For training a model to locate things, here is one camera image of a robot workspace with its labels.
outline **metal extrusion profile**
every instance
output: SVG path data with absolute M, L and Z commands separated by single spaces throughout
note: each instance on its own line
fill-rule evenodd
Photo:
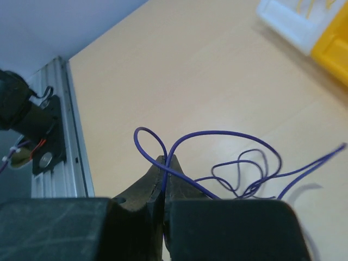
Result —
M 32 175 L 32 198 L 94 196 L 86 150 L 80 151 L 81 147 L 85 147 L 80 122 L 75 122 L 78 111 L 72 105 L 72 100 L 76 102 L 76 99 L 70 93 L 69 73 L 67 63 L 55 58 L 28 81 L 39 95 L 50 85 L 54 94 L 60 97 L 66 146 L 66 162 L 59 163 L 53 171 Z

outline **metal bolt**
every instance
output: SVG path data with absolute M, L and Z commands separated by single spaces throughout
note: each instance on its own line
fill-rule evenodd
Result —
M 52 160 L 52 153 L 51 152 L 46 152 L 40 159 L 39 161 L 39 167 L 40 168 L 44 168 L 47 167 L 49 165 L 49 163 Z

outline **plastic bin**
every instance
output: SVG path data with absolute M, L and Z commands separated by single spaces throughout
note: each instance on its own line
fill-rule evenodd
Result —
M 257 14 L 348 86 L 348 1 L 261 0 Z

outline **table surface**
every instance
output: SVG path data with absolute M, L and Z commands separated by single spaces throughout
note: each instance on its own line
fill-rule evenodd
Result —
M 223 129 L 257 136 L 298 169 L 348 141 L 348 94 L 256 17 L 257 1 L 150 0 L 70 60 L 96 196 L 115 196 L 150 167 L 133 142 L 154 130 L 168 148 L 184 134 Z M 162 154 L 149 135 L 141 144 Z M 236 159 L 249 140 L 194 138 L 176 152 L 186 175 L 208 176 Z M 313 239 L 320 260 L 348 255 L 348 153 L 342 152 L 285 196 Z M 270 153 L 270 170 L 277 161 Z M 246 159 L 262 162 L 257 154 Z M 232 184 L 235 166 L 217 171 Z M 242 187 L 258 178 L 242 166 Z M 269 181 L 278 195 L 293 179 Z M 202 183 L 232 197 L 216 181 Z

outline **round hole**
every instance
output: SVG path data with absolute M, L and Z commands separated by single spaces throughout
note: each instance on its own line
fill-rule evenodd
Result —
M 124 197 L 116 197 L 114 198 L 118 204 L 122 204 L 126 202 L 126 199 Z

